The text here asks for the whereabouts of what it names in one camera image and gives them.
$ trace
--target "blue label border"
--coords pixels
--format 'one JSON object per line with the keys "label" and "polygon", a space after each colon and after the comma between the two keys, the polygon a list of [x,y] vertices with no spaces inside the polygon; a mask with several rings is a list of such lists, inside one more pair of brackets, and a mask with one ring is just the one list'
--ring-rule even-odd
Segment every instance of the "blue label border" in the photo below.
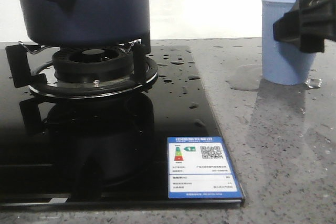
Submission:
{"label": "blue label border", "polygon": [[[231,170],[231,175],[235,182],[237,191],[194,191],[194,192],[179,192],[172,193],[170,191],[170,173],[169,173],[169,165],[170,165],[170,157],[169,157],[169,144],[172,143],[220,143],[224,150],[224,154],[226,156],[227,162],[229,164],[229,168]],[[220,136],[200,136],[200,137],[168,137],[167,138],[167,157],[168,157],[168,198],[172,199],[188,199],[188,198],[243,198],[243,193],[241,192],[238,179],[233,170],[233,166],[228,154],[228,151],[224,145],[223,138]]]}

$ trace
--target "stove burner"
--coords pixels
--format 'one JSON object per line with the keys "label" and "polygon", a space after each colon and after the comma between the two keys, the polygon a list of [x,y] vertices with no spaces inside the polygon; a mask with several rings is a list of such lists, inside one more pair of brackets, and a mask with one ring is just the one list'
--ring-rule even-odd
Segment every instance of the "stove burner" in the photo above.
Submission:
{"label": "stove burner", "polygon": [[34,83],[29,85],[30,91],[35,95],[62,99],[87,99],[110,97],[135,90],[146,90],[156,81],[158,66],[148,57],[146,60],[146,82],[139,84],[131,79],[131,74],[108,81],[94,80],[91,83],[74,83],[58,80],[52,62],[48,62],[32,72],[33,75],[45,74],[47,83]]}
{"label": "stove burner", "polygon": [[52,99],[110,97],[152,88],[158,66],[146,57],[146,45],[133,43],[130,50],[119,46],[61,48],[53,61],[30,71],[28,52],[40,45],[6,47],[7,59],[16,88],[28,86],[36,96]]}
{"label": "stove burner", "polygon": [[66,82],[104,82],[133,70],[133,52],[124,52],[119,47],[63,48],[52,58],[56,78]]}

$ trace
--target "gas stove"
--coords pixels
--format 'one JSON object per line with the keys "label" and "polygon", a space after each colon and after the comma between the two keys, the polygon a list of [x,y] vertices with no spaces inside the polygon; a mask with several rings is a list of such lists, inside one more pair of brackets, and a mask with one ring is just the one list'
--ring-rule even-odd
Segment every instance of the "gas stove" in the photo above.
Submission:
{"label": "gas stove", "polygon": [[[97,82],[99,78],[87,74],[84,79],[89,81],[67,85],[61,79],[76,75],[59,74],[49,62],[50,55],[62,61],[78,54],[81,61],[99,55],[103,63],[118,57],[128,62],[128,52],[122,49],[49,48],[28,55],[29,65],[36,69],[29,76],[45,73],[47,81],[41,84],[29,77],[15,83],[21,87],[17,89],[1,51],[2,209],[206,207],[244,202],[188,47],[152,47],[143,58],[146,74],[134,77],[137,81],[132,79],[134,71],[127,80],[114,72],[102,73],[113,75],[112,81]],[[127,68],[126,63],[124,70],[129,72]],[[69,89],[70,95],[63,92]],[[188,166],[198,159],[190,155],[198,152],[202,154],[197,169],[202,171],[191,171]],[[210,189],[199,186],[202,179],[212,178],[217,182]]]}

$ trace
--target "water puddle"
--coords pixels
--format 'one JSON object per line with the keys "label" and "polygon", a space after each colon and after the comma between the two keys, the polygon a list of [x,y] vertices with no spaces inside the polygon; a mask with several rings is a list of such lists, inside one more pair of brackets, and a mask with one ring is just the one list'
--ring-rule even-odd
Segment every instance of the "water puddle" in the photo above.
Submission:
{"label": "water puddle", "polygon": [[251,64],[238,67],[235,74],[229,77],[226,82],[234,90],[258,91],[261,79],[261,64]]}

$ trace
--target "gray countertop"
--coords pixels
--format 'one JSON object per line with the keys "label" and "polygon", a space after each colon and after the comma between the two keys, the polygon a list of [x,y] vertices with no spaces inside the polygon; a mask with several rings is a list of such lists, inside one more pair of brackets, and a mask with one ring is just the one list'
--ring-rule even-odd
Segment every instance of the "gray countertop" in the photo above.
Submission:
{"label": "gray countertop", "polygon": [[[326,52],[317,55],[310,72],[310,78],[322,79],[319,89],[259,81],[260,38],[154,40],[152,45],[190,46],[245,191],[245,205],[204,210],[41,209],[2,212],[0,223],[336,223],[335,43],[326,43]],[[254,91],[231,89],[229,79]]]}

